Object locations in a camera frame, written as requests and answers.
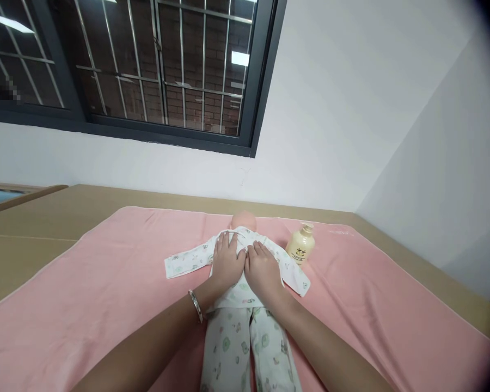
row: silver bracelet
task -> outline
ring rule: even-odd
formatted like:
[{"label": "silver bracelet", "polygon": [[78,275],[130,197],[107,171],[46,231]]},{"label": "silver bracelet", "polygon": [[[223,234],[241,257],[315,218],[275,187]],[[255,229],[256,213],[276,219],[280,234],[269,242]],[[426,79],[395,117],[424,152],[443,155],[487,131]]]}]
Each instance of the silver bracelet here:
[{"label": "silver bracelet", "polygon": [[198,303],[198,300],[196,299],[196,296],[192,292],[192,290],[189,290],[189,294],[191,295],[192,302],[194,303],[194,307],[196,308],[196,311],[198,312],[198,317],[200,317],[200,324],[203,323],[203,314],[201,313],[201,308],[200,304]]}]

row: human hand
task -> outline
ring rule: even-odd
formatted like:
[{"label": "human hand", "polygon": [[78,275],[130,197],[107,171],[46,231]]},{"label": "human hand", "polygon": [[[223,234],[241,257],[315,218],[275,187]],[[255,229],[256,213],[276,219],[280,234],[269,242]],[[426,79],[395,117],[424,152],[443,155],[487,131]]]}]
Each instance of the human hand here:
[{"label": "human hand", "polygon": [[245,265],[245,249],[236,255],[238,246],[238,234],[234,233],[229,243],[229,232],[221,233],[214,246],[212,260],[212,277],[216,284],[227,291],[233,284],[237,283],[243,273]]},{"label": "human hand", "polygon": [[271,251],[258,241],[254,241],[254,245],[247,248],[245,278],[260,301],[271,310],[289,294],[281,284],[276,259]]}]

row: baby doll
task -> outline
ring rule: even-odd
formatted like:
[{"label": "baby doll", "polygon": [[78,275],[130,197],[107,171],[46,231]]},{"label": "baby doll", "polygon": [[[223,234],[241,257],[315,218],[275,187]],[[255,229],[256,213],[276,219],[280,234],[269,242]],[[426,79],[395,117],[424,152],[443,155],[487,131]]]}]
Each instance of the baby doll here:
[{"label": "baby doll", "polygon": [[[238,236],[239,252],[254,241],[267,247],[276,258],[282,281],[304,296],[310,281],[296,262],[277,244],[256,232],[256,218],[243,211],[232,217],[230,230]],[[167,278],[195,271],[212,262],[219,233],[206,243],[165,260]],[[255,363],[258,391],[301,391],[298,373],[285,331],[252,292],[245,275],[231,287],[207,314],[202,392],[250,391],[249,351]]]}]

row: dark window frame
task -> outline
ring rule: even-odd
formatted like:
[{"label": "dark window frame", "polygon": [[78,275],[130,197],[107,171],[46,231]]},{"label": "dark window frame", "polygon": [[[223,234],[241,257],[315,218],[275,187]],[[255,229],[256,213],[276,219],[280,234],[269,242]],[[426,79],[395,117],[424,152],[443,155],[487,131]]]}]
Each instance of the dark window frame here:
[{"label": "dark window frame", "polygon": [[258,148],[287,0],[259,0],[250,48],[250,64],[239,126],[240,135],[203,132],[150,122],[91,114],[78,78],[54,22],[50,1],[34,0],[33,8],[56,68],[56,82],[66,108],[0,101],[0,122],[53,128],[99,136],[178,145],[254,158]]}]

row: doll head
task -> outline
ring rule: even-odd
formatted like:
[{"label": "doll head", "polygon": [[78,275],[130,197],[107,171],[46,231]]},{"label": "doll head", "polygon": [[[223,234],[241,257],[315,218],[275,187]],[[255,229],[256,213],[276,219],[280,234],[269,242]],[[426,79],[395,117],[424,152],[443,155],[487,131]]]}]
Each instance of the doll head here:
[{"label": "doll head", "polygon": [[234,230],[239,226],[256,231],[256,217],[248,211],[242,211],[234,214],[232,220],[230,221],[230,229]]}]

